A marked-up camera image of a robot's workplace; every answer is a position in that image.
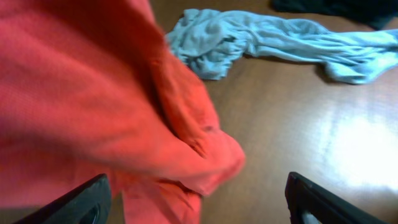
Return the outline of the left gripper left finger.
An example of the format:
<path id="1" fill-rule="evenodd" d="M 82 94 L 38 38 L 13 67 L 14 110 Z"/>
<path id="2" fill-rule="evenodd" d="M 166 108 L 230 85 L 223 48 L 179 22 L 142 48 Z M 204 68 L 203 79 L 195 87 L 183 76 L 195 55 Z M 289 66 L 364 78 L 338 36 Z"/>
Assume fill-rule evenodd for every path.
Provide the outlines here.
<path id="1" fill-rule="evenodd" d="M 14 224 L 105 224 L 111 209 L 106 174 L 99 174 Z"/>

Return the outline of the plain orange-red t-shirt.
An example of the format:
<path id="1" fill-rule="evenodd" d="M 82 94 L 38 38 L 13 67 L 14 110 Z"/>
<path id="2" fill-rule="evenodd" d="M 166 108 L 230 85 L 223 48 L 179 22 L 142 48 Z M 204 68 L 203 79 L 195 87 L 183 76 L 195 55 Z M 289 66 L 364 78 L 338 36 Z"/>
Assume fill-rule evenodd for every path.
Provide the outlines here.
<path id="1" fill-rule="evenodd" d="M 127 223 L 198 223 L 245 155 L 149 1 L 1 2 L 1 206 L 104 173 Z"/>

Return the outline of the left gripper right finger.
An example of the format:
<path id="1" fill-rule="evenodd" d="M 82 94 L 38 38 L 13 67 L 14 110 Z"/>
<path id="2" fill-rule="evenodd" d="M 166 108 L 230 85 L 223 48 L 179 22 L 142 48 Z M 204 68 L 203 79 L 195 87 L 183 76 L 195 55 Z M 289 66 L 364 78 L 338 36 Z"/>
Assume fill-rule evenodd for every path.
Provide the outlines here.
<path id="1" fill-rule="evenodd" d="M 384 224 L 297 172 L 288 175 L 285 198 L 293 224 Z"/>

